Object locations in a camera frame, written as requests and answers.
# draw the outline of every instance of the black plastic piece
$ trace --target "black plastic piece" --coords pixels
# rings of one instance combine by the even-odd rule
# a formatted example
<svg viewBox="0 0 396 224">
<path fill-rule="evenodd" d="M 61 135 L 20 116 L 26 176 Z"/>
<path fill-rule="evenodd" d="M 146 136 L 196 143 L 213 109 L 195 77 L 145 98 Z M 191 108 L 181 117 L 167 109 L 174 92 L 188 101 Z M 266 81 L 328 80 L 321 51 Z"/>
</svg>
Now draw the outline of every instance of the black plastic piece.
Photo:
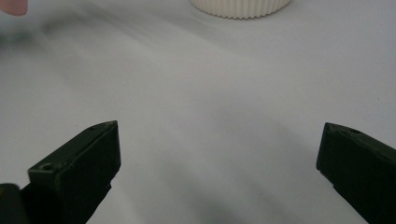
<svg viewBox="0 0 396 224">
<path fill-rule="evenodd" d="M 20 188 L 14 184 L 0 185 L 0 224 L 29 224 Z"/>
<path fill-rule="evenodd" d="M 396 150 L 341 125 L 326 123 L 317 168 L 370 224 L 396 223 Z"/>
<path fill-rule="evenodd" d="M 23 190 L 0 185 L 0 224 L 84 224 L 120 165 L 117 122 L 92 126 L 30 168 Z"/>
</svg>

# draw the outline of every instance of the white bottle cap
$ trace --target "white bottle cap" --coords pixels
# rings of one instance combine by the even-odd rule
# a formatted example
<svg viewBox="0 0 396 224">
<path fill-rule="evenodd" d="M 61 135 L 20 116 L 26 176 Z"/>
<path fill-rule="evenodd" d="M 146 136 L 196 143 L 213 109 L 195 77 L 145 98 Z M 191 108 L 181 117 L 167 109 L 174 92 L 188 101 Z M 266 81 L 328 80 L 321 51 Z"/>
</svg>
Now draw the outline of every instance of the white bottle cap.
<svg viewBox="0 0 396 224">
<path fill-rule="evenodd" d="M 271 14 L 290 0 L 191 0 L 198 9 L 211 15 L 248 19 Z"/>
</svg>

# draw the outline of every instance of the small hole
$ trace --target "small hole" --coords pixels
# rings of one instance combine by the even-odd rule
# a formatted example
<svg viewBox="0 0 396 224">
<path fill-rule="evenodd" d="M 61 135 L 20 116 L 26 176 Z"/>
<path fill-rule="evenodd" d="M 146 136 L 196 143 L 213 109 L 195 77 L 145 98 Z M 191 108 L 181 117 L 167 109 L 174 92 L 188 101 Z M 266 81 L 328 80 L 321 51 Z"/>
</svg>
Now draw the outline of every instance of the small hole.
<svg viewBox="0 0 396 224">
<path fill-rule="evenodd" d="M 361 133 L 361 132 L 359 132 L 358 130 L 354 130 L 354 129 L 351 129 L 350 130 L 352 133 Z"/>
<path fill-rule="evenodd" d="M 53 169 L 53 166 L 51 163 L 46 163 L 40 166 L 40 169 L 50 171 Z"/>
</svg>

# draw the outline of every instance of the white ridged cap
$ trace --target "white ridged cap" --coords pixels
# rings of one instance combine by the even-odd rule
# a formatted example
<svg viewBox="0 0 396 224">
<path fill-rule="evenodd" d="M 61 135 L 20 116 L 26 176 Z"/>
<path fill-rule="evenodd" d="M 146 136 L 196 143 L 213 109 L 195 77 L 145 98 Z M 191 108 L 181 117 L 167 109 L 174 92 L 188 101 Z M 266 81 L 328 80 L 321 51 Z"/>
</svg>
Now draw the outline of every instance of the white ridged cap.
<svg viewBox="0 0 396 224">
<path fill-rule="evenodd" d="M 211 15 L 248 19 L 271 14 L 290 0 L 191 0 L 198 9 Z"/>
</svg>

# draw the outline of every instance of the white cylindrical object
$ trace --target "white cylindrical object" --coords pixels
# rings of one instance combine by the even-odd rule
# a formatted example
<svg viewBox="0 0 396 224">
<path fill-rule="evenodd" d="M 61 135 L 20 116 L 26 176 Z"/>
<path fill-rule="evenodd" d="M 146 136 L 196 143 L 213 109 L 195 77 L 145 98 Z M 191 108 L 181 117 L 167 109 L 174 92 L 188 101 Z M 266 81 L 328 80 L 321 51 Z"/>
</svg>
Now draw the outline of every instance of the white cylindrical object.
<svg viewBox="0 0 396 224">
<path fill-rule="evenodd" d="M 198 9 L 211 15 L 248 19 L 271 14 L 290 0 L 191 0 Z"/>
</svg>

